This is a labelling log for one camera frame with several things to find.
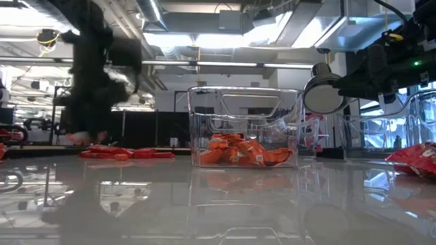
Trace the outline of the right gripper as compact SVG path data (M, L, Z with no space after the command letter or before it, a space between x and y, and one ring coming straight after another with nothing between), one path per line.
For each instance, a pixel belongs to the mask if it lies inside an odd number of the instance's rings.
M384 33L367 47L367 73L352 73L339 79L338 94L373 101L383 95L392 102L393 94L400 88L427 85L434 80L436 48L425 50L411 37Z

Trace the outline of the silver ventilation duct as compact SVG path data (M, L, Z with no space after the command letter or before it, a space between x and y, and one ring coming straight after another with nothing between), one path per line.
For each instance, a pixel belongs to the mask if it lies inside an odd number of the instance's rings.
M154 24L164 31L168 31L163 20L164 13L158 0L136 0L136 5L147 23Z

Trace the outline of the red chair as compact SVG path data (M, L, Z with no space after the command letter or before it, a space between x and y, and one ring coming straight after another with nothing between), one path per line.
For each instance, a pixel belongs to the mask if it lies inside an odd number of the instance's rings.
M304 121L316 120L317 124L309 124L304 128L305 146L312 148L316 142L317 152L322 152L328 146L328 129L326 124L326 116L321 114L305 113Z

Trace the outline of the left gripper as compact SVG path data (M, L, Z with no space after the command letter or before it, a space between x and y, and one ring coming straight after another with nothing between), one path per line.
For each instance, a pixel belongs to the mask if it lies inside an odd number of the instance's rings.
M104 71L104 48L90 35L64 33L64 42L73 46L73 86L70 94L54 99L55 105L66 105L65 124L69 133L88 130L97 136L107 129L109 105L129 99L125 83L112 79Z

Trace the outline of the red Skittles bag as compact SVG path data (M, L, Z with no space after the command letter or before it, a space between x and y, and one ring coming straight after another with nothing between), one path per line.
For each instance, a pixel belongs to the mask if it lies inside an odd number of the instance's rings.
M394 165L394 170L396 172L403 172L412 176L419 176L426 179L436 180L436 174L424 169L413 167L410 165Z
M410 165L436 174L436 142L425 142L395 151L386 161Z

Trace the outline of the clear plastic bin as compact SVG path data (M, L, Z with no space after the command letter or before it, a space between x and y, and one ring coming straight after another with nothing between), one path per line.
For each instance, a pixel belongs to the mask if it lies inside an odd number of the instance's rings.
M302 102L300 91L280 88L236 86L193 87L187 92L191 158L196 167L275 168L294 167L298 158ZM260 167L249 158L242 164L200 164L215 133L243 134L243 141L256 141L265 151L287 148L294 153L275 167Z
M418 91L399 108L337 116L346 159L385 159L396 150L436 142L436 89Z
M322 151L320 140L320 118L318 115L310 114L300 126L300 137L298 141L298 153L304 157L316 157Z

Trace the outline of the black partition panels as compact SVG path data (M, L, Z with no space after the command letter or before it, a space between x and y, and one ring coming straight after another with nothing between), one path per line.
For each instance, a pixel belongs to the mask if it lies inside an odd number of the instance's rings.
M108 121L109 142L125 148L178 147L190 145L186 112L112 112Z

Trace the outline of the linear ceiling light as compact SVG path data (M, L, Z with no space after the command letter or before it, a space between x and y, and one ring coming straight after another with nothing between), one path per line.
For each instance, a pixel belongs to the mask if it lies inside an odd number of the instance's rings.
M49 65L51 63L72 64L73 59L66 58L42 58L42 57L16 57L0 56L0 63L24 63L29 65ZM208 67L248 67L268 69L310 69L312 64L304 63L244 63L224 61L169 61L169 60L143 60L143 65L162 66L208 66Z

